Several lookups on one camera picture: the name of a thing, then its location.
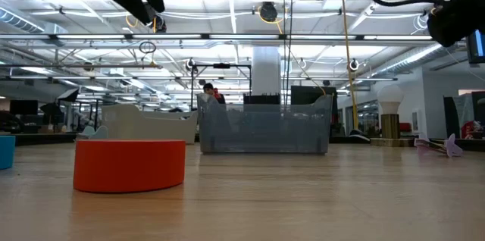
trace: hardwood floor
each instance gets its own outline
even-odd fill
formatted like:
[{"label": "hardwood floor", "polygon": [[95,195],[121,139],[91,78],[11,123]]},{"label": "hardwood floor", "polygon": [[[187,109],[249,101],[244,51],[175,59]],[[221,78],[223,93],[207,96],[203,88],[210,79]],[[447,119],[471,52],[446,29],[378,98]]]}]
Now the hardwood floor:
[{"label": "hardwood floor", "polygon": [[74,144],[17,149],[0,171],[0,240],[484,240],[485,154],[331,145],[316,155],[201,155],[181,186],[72,189]]}]

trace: man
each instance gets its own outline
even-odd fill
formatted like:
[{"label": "man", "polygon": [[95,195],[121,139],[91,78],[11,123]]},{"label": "man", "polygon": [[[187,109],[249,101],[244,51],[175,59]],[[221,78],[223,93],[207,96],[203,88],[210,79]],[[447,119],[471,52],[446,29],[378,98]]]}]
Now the man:
[{"label": "man", "polygon": [[212,95],[216,98],[216,100],[219,102],[219,104],[225,104],[226,99],[224,98],[224,95],[220,94],[217,89],[214,89],[214,86],[212,86],[211,83],[206,83],[204,85],[204,93]]}]

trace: clear plastic bin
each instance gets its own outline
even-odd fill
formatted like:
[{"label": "clear plastic bin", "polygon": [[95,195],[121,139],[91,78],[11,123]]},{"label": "clear plastic bin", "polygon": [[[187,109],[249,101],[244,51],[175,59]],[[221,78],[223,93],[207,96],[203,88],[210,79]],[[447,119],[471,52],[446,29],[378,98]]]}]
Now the clear plastic bin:
[{"label": "clear plastic bin", "polygon": [[328,149],[332,96],[311,105],[220,105],[197,96],[203,153],[317,153]]}]

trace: pillar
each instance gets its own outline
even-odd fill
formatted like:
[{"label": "pillar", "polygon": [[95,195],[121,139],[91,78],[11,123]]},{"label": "pillar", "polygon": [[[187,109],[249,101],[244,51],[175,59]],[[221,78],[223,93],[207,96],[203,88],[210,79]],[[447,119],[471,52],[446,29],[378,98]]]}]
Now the pillar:
[{"label": "pillar", "polygon": [[281,63],[278,47],[256,46],[252,51],[252,94],[281,93]]}]

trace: red ottoman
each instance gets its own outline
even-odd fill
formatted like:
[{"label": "red ottoman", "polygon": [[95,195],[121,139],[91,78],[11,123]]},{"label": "red ottoman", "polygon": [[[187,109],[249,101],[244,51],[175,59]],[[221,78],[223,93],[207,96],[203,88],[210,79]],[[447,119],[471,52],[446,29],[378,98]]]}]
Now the red ottoman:
[{"label": "red ottoman", "polygon": [[74,189],[143,192],[176,186],[185,175],[183,140],[78,140]]}]

